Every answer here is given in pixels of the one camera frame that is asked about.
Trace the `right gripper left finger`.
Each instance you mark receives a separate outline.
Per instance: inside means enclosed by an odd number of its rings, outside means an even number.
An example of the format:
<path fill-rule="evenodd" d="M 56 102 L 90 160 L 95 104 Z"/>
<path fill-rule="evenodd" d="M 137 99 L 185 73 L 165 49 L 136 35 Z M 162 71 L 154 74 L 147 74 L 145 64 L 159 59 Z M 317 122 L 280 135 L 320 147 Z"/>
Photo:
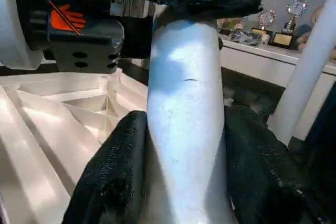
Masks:
<path fill-rule="evenodd" d="M 63 223 L 137 223 L 143 207 L 147 114 L 124 116 L 85 166 Z"/>

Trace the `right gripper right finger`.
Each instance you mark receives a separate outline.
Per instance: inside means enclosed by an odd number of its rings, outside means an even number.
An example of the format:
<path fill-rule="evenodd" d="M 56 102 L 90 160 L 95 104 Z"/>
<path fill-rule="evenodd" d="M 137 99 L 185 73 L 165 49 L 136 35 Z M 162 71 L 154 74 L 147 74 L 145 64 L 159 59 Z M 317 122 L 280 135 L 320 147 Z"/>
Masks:
<path fill-rule="evenodd" d="M 331 223 L 310 178 L 250 108 L 225 109 L 227 186 L 239 223 Z"/>

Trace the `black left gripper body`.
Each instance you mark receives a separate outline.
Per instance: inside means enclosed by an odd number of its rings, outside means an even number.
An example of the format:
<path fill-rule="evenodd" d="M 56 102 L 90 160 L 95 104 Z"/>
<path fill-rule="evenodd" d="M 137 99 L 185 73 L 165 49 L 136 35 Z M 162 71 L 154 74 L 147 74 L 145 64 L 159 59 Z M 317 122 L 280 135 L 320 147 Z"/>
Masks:
<path fill-rule="evenodd" d="M 123 14 L 124 0 L 16 0 L 25 42 L 61 72 L 113 73 L 150 56 L 153 18 Z"/>

